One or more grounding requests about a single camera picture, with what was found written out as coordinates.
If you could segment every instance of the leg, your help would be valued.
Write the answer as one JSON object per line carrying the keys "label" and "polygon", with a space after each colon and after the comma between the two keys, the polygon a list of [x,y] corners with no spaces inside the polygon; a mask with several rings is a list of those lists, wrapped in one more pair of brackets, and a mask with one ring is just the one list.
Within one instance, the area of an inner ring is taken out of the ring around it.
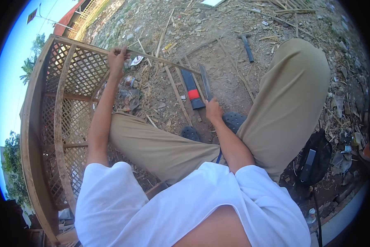
{"label": "leg", "polygon": [[237,132],[272,180],[279,181],[314,131],[329,81],[325,54],[309,42],[292,39],[277,49]]}
{"label": "leg", "polygon": [[112,115],[109,141],[134,164],[170,184],[219,155],[219,145],[173,135],[125,113]]}

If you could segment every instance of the white shirt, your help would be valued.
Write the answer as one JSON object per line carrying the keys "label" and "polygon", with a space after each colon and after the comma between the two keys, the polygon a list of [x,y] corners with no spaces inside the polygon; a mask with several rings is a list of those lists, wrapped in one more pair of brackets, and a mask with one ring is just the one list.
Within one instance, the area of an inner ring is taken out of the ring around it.
{"label": "white shirt", "polygon": [[252,247],[310,246],[310,232],[286,188],[255,165],[234,175],[203,163],[150,201],[131,167],[86,167],[75,228],[85,247],[172,246],[220,205],[232,205]]}

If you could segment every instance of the hammer handle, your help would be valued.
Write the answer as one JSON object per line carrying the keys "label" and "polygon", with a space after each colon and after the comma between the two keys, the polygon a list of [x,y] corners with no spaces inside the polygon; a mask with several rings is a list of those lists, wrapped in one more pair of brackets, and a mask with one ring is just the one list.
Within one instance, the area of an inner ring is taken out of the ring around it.
{"label": "hammer handle", "polygon": [[253,63],[254,62],[254,57],[252,56],[251,49],[249,48],[248,40],[247,40],[246,37],[242,37],[242,39],[243,39],[243,42],[244,42],[245,50],[247,51],[247,54],[248,54],[249,62]]}

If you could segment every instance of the can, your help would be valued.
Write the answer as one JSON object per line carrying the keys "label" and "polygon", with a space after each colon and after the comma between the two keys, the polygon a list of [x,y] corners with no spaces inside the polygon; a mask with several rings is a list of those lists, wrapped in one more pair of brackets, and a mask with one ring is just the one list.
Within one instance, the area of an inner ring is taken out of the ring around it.
{"label": "can", "polygon": [[126,76],[124,78],[124,84],[126,86],[133,86],[134,81],[135,81],[135,77],[133,77],[133,76]]}

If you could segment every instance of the street lamp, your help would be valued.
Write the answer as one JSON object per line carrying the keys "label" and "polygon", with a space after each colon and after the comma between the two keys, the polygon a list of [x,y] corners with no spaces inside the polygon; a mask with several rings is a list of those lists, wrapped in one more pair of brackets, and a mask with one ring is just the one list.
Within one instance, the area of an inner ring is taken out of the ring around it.
{"label": "street lamp", "polygon": [[38,9],[38,8],[36,8],[33,12],[31,12],[31,14],[29,14],[29,15],[28,15],[28,17],[27,17],[27,24],[28,24],[29,22],[31,22],[31,21],[34,19],[34,17],[41,17],[41,18],[43,18],[43,19],[45,19],[45,20],[47,20],[47,21],[52,21],[52,22],[54,22],[54,23],[56,23],[56,24],[59,24],[59,25],[61,25],[61,26],[63,26],[63,27],[67,27],[68,29],[73,30],[73,29],[72,29],[71,27],[69,27],[69,26],[65,26],[64,24],[61,24],[61,23],[59,23],[59,22],[57,22],[57,21],[53,21],[53,20],[50,20],[50,19],[48,19],[48,18],[42,17],[42,16],[41,16],[41,4],[39,4],[39,15],[37,15],[37,9]]}

